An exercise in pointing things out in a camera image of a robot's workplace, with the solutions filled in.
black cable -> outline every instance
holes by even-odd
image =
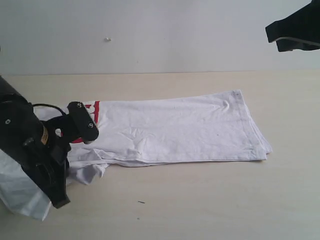
[[[62,115],[67,115],[60,107],[57,107],[54,105],[45,104],[45,103],[37,103],[37,104],[33,104],[32,106],[33,107],[44,106],[44,107],[48,107],[48,108],[57,109]]]

white wall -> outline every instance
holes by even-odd
[[[310,1],[1,0],[0,74],[314,69],[265,33]]]

white cloth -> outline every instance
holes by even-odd
[[[95,175],[101,177],[109,164],[144,167],[256,161],[266,160],[272,151],[240,90],[166,100],[85,104],[97,123],[99,137],[90,145],[77,140],[68,154],[70,178],[83,184],[89,184]],[[59,112],[36,108],[35,114],[47,120]],[[12,211],[43,220],[49,199],[17,163],[7,158],[2,156],[1,160],[7,161],[0,161],[0,169],[3,162],[6,166],[0,172],[0,197]]]

black object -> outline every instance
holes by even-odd
[[[70,143],[80,137],[90,143],[99,131],[81,102],[69,103],[69,114],[49,104],[34,106],[39,105],[57,108],[62,115],[40,121],[33,105],[0,76],[0,149],[60,208],[70,202],[66,193]]]
[[[313,0],[285,19],[265,28],[268,41],[276,41],[279,52],[320,49],[320,0]]]

